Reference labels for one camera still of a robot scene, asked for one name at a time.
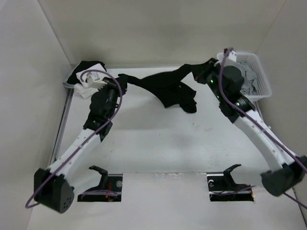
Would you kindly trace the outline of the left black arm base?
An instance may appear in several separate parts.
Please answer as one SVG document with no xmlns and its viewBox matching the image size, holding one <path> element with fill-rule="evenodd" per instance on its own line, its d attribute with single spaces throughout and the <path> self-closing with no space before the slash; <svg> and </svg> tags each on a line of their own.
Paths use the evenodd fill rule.
<svg viewBox="0 0 307 230">
<path fill-rule="evenodd" d="M 98 184 L 89 187 L 78 195 L 78 202 L 121 202 L 123 175 L 108 174 L 108 171 L 98 166 L 91 166 L 89 170 L 100 174 Z"/>
</svg>

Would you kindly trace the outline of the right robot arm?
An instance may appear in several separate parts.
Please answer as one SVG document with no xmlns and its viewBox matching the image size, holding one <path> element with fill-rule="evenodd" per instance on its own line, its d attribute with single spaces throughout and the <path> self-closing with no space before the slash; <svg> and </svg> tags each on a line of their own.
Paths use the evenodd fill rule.
<svg viewBox="0 0 307 230">
<path fill-rule="evenodd" d="M 307 173 L 306 156 L 289 150 L 263 122 L 252 102 L 240 90 L 244 83 L 241 70 L 223 67 L 214 58 L 191 68 L 194 80 L 207 84 L 219 101 L 222 113 L 240 129 L 261 153 L 269 169 L 252 169 L 233 165 L 222 178 L 225 188 L 239 184 L 262 186 L 273 196 L 280 196 L 300 183 Z"/>
</svg>

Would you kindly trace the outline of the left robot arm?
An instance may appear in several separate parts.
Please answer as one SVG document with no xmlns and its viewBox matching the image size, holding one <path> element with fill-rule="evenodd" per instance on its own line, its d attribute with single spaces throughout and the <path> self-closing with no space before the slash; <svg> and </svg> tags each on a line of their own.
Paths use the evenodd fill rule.
<svg viewBox="0 0 307 230">
<path fill-rule="evenodd" d="M 83 128 L 70 147 L 46 169 L 34 174 L 34 200 L 58 213 L 64 213 L 74 198 L 94 187 L 103 191 L 107 187 L 107 171 L 91 166 L 89 169 L 100 174 L 88 181 L 75 177 L 80 165 L 89 153 L 108 135 L 112 119 L 119 111 L 122 97 L 127 91 L 127 77 L 104 78 L 106 85 L 91 97 L 90 112 Z"/>
</svg>

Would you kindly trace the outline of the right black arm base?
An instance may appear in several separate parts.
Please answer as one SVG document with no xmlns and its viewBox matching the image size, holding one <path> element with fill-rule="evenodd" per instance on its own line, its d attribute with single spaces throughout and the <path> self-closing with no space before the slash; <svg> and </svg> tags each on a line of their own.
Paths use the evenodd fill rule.
<svg viewBox="0 0 307 230">
<path fill-rule="evenodd" d="M 253 186 L 237 184 L 231 176 L 231 172 L 239 166 L 241 164 L 232 165 L 223 172 L 207 173 L 209 199 L 211 202 L 254 201 Z"/>
</svg>

